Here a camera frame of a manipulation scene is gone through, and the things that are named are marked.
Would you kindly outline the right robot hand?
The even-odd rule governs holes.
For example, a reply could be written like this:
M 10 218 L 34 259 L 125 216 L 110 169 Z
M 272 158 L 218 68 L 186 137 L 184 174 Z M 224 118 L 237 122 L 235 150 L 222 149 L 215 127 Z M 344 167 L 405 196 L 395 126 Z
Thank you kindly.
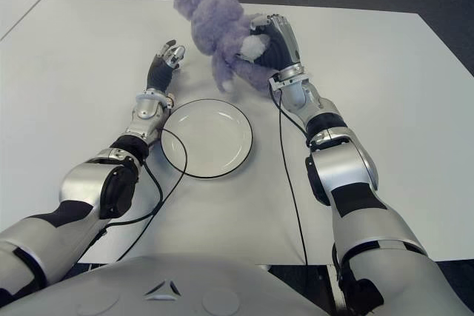
M 286 17 L 279 14 L 258 16 L 250 22 L 250 34 L 266 35 L 270 39 L 255 63 L 278 71 L 301 63 L 298 43 Z

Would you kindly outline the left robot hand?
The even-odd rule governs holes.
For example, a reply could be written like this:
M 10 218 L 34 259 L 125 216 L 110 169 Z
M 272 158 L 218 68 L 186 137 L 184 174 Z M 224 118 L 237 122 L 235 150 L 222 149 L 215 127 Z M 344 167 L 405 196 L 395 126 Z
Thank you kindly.
M 147 74 L 147 89 L 165 93 L 173 78 L 173 73 L 180 67 L 186 49 L 177 45 L 176 40 L 165 43 L 154 56 Z

